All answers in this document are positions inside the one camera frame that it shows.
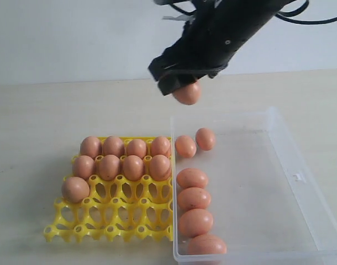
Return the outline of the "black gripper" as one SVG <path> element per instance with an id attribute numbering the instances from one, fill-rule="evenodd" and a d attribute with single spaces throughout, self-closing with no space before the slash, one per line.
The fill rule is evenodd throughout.
<path id="1" fill-rule="evenodd" d="M 195 11 L 181 37 L 148 70 L 163 96 L 215 75 L 285 5 L 284 1 L 192 1 Z"/>

